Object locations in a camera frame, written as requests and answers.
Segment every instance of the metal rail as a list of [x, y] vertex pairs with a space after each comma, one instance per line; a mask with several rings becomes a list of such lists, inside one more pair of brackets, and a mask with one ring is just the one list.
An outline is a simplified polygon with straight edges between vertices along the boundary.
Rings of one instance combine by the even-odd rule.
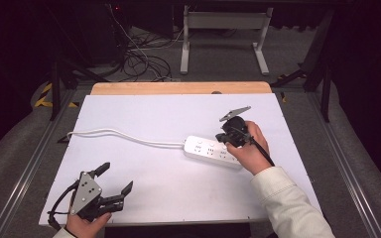
[[335, 159], [336, 165], [341, 172], [342, 178], [345, 181], [345, 184], [348, 188], [349, 193], [351, 194], [352, 200], [354, 201], [355, 206], [360, 214], [361, 219], [363, 220], [364, 226], [367, 229], [370, 237], [381, 237], [381, 228], [379, 222], [377, 221], [372, 208], [367, 201], [367, 197], [363, 192], [363, 188], [358, 182], [354, 172], [351, 169], [351, 166], [348, 163], [348, 159], [343, 153], [336, 136], [332, 130], [332, 127], [329, 123], [325, 123], [322, 115], [320, 113], [320, 103], [314, 93], [308, 92], [309, 102], [312, 104], [312, 107], [315, 110], [317, 118], [325, 131], [327, 138], [332, 147], [333, 157]]
[[64, 111], [69, 105], [72, 97], [74, 95], [74, 90], [69, 90], [63, 97], [61, 111], [54, 121], [50, 121], [45, 133], [42, 136], [42, 139], [39, 142], [33, 156], [29, 160], [26, 168], [20, 176], [20, 179], [16, 182], [14, 189], [8, 198], [4, 208], [0, 214], [0, 237], [3, 237], [5, 231], [7, 230], [12, 218], [14, 217], [18, 207], [21, 204], [21, 201], [24, 198], [24, 195], [27, 192], [27, 189], [30, 186], [31, 181], [33, 180], [34, 175], [36, 174], [37, 169], [43, 159], [46, 148], [48, 147], [49, 140], [54, 134], [55, 128], [58, 126]]

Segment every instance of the power outlet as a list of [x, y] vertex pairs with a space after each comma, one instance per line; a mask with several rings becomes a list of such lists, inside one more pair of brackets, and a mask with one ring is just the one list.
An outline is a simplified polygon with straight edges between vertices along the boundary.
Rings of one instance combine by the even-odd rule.
[[203, 160], [222, 166], [241, 169], [242, 166], [224, 144], [196, 136], [188, 136], [185, 141], [185, 155], [189, 158]]

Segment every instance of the metal stand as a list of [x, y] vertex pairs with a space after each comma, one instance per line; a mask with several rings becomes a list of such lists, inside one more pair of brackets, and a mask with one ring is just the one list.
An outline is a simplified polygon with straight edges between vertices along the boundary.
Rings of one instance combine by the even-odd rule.
[[323, 91], [322, 91], [322, 100], [320, 103], [320, 111], [322, 113], [323, 119], [326, 122], [329, 122], [327, 116], [329, 95], [330, 95], [330, 72], [327, 64], [320, 61], [320, 54], [323, 48], [324, 42], [327, 37], [327, 31], [329, 29], [334, 10], [329, 9], [323, 19], [321, 20], [317, 33], [315, 34], [314, 40], [309, 48], [308, 53], [306, 54], [305, 60], [301, 66], [301, 69], [293, 72], [288, 76], [282, 77], [282, 79], [277, 82], [271, 83], [271, 87], [281, 87], [282, 85], [293, 81], [294, 79], [302, 76], [303, 74], [308, 75], [303, 88], [305, 91], [315, 91], [318, 88], [318, 85], [323, 80]]
[[184, 45], [182, 48], [181, 74], [188, 73], [190, 42], [189, 28], [194, 29], [261, 29], [257, 43], [253, 43], [259, 67], [263, 75], [268, 75], [269, 70], [262, 54], [262, 46], [271, 21], [273, 8], [268, 8], [266, 13], [218, 13], [218, 12], [189, 12], [189, 7], [184, 10]]

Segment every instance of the metal frame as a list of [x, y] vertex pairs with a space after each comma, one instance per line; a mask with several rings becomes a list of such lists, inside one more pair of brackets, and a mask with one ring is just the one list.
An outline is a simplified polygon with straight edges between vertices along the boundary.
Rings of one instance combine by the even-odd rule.
[[253, 43], [256, 59], [263, 75], [269, 74], [269, 69], [262, 54], [265, 36], [271, 21], [273, 8], [266, 13], [219, 13], [219, 12], [189, 12], [184, 10], [184, 45], [182, 48], [181, 74], [187, 74], [190, 57], [189, 29], [261, 29], [257, 43]]

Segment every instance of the white cable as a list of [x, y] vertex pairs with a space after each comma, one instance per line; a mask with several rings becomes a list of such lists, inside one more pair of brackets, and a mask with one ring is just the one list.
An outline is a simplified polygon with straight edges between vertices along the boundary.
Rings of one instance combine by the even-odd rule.
[[77, 131], [77, 132], [72, 131], [67, 133], [66, 137], [70, 139], [70, 135], [89, 135], [89, 134], [97, 134], [97, 133], [103, 133], [103, 132], [112, 132], [122, 136], [123, 138], [129, 139], [131, 141], [144, 144], [147, 146], [164, 147], [164, 148], [182, 148], [185, 145], [184, 143], [176, 143], [176, 142], [155, 142], [155, 141], [141, 140], [111, 128], [102, 128], [102, 129], [96, 129], [96, 130], [90, 130], [90, 131]]

